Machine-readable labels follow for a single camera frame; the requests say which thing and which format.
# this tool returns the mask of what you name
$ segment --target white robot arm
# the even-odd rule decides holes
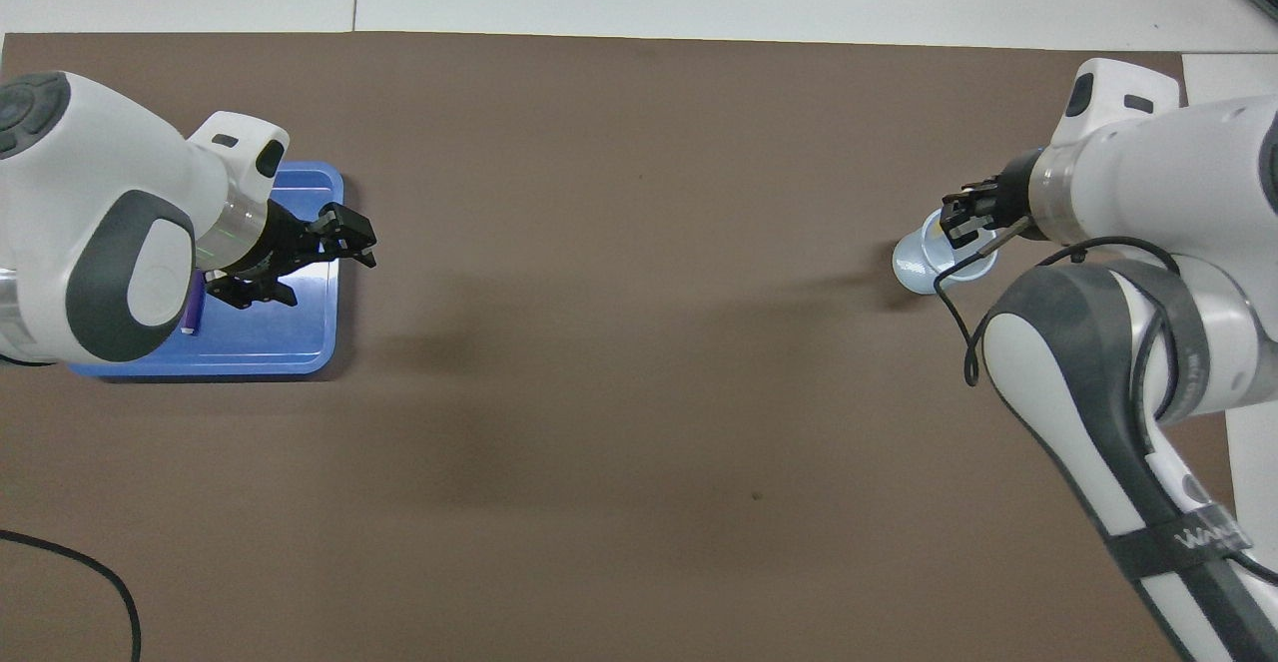
[[[1278,95],[1180,107],[1088,61],[1048,147],[944,198],[955,249],[1005,226],[1126,258],[1006,290],[969,336],[999,396],[1185,658],[1278,659],[1278,578],[1160,429],[1278,397]]]
[[[279,276],[373,266],[372,226],[328,203],[303,224],[270,201],[289,135],[215,112],[188,139],[69,72],[0,86],[0,360],[141,358],[174,330],[192,270],[245,308],[295,304]]]

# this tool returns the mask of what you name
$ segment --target velcro strap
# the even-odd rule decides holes
[[[1105,542],[1128,580],[1178,573],[1251,547],[1251,541],[1219,505],[1199,507],[1174,520]]]

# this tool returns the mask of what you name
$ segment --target blue tray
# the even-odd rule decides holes
[[[341,203],[341,174],[327,162],[282,162],[271,198],[303,220],[330,201]],[[82,376],[219,377],[304,376],[323,368],[337,344],[337,262],[312,262],[282,276],[298,294],[296,308],[254,303],[236,311],[204,296],[196,335],[174,334],[153,353],[132,363],[69,366]]]

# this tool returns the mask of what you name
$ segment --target purple pen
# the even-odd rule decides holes
[[[199,330],[199,317],[204,312],[204,271],[196,267],[190,271],[190,288],[187,290],[187,307],[181,311],[178,328],[183,335],[196,335]]]

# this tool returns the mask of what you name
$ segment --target brown tabletop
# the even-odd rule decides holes
[[[5,371],[0,527],[120,573],[146,659],[1172,658],[888,265],[1049,138],[1086,58],[9,35],[5,78],[79,72],[183,134],[285,127],[381,242],[313,380]],[[1177,441],[1228,495],[1220,418]],[[5,544],[0,590],[0,658],[127,658],[91,571]]]

